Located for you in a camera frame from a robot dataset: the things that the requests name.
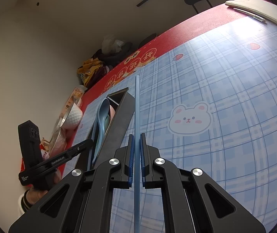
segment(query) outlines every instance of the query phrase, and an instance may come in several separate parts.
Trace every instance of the human hand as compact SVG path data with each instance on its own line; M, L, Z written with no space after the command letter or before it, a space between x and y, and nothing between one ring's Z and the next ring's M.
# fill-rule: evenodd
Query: human hand
M61 172L59 169L54 173L54 183L57 184L61 180ZM42 198L46 193L47 190L36 190L32 186L29 191L26 193L26 200L31 204L34 205L40 198Z

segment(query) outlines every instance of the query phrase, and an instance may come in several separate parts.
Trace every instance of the blue gripper pad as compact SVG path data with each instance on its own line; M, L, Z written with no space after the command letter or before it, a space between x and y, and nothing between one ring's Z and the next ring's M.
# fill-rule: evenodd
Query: blue gripper pad
M133 169L134 169L134 135L132 136L131 141L131 150L130 150L130 161L129 161L129 187L132 187L133 182Z
M142 134L140 135L139 150L141 152L141 172L142 172L142 184L145 187L145 159L144 159L144 150L143 150L143 139Z

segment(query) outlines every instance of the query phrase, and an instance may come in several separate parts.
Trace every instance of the plastic bag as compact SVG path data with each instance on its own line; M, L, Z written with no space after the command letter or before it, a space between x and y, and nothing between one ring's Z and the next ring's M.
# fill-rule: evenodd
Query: plastic bag
M120 52L121 47L124 45L124 42L121 40L116 39L112 45L112 53Z
M124 45L124 42L116 39L114 35L106 35L102 42L102 53L108 55L110 53L116 53L121 51L121 47Z

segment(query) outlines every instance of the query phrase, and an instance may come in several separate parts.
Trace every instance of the light blue spoon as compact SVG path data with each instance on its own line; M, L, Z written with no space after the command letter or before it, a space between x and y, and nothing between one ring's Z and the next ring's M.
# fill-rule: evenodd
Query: light blue spoon
M105 119L107 118L107 115L109 113L109 106L110 106L109 100L107 98L105 98L101 102L101 104L98 108L98 111L97 111L97 116L96 116L96 119L94 122L94 128L93 128L93 132L92 132L93 141L94 141L95 130L96 130L97 125L99 125L99 135L98 135L98 141L97 141L95 151L94 151L94 157L93 157L93 161L92 161L93 164L97 158L100 147L101 147L104 137L105 137Z

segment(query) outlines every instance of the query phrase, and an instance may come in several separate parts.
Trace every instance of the sleeve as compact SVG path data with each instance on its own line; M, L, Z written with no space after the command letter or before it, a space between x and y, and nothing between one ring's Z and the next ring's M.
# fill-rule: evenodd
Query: sleeve
M19 211L19 216L23 215L27 210L30 209L32 206L26 199L26 193L28 192L25 191L24 194L21 194L18 198L18 211Z

